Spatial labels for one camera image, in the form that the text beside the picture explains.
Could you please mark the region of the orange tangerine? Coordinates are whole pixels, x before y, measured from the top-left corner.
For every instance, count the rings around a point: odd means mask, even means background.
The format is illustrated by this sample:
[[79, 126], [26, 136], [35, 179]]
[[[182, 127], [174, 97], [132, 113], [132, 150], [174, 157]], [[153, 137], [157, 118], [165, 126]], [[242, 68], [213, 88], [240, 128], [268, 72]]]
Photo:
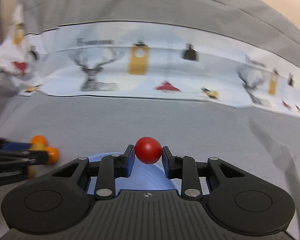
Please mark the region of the orange tangerine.
[[43, 135], [36, 135], [36, 136], [32, 137], [31, 144], [33, 144], [33, 145], [42, 144], [46, 147], [46, 146], [48, 146], [48, 140]]
[[53, 165], [56, 164], [59, 160], [59, 150], [56, 147], [47, 146], [45, 148], [45, 152], [47, 152], [48, 155], [48, 161], [47, 164]]

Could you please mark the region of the red tomato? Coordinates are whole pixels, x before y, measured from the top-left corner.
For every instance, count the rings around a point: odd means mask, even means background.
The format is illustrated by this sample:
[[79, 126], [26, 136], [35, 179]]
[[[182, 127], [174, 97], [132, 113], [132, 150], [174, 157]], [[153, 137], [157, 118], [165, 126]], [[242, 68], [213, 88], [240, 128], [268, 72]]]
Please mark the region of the red tomato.
[[148, 165], [156, 163], [162, 155], [161, 144], [151, 137], [140, 138], [134, 151], [139, 161]]

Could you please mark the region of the small yellow fruit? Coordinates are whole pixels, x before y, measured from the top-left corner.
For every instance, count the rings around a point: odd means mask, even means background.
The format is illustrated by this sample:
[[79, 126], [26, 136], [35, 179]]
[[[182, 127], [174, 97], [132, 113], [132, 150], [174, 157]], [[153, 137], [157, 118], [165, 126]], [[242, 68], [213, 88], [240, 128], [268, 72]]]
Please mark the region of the small yellow fruit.
[[29, 150], [30, 151], [44, 151], [46, 146], [44, 144], [38, 143], [38, 144], [33, 144]]

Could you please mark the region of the blue round plate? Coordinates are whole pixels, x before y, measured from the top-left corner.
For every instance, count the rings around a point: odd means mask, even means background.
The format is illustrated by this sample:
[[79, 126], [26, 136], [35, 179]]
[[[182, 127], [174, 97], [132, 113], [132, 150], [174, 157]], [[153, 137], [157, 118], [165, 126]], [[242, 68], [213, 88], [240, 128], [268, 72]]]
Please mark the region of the blue round plate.
[[180, 191], [181, 182], [178, 179], [169, 180], [165, 176], [161, 165], [146, 165], [138, 160], [134, 161], [132, 174], [129, 178], [115, 179], [116, 195], [120, 190], [177, 190]]

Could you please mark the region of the white printed deer cloth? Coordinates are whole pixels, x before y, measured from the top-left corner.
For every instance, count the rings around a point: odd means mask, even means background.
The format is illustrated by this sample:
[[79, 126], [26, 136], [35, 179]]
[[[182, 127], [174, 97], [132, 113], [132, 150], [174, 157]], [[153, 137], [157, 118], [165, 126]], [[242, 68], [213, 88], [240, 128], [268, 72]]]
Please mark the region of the white printed deer cloth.
[[211, 101], [300, 118], [300, 68], [250, 44], [170, 24], [102, 21], [27, 33], [17, 6], [0, 70], [22, 95]]

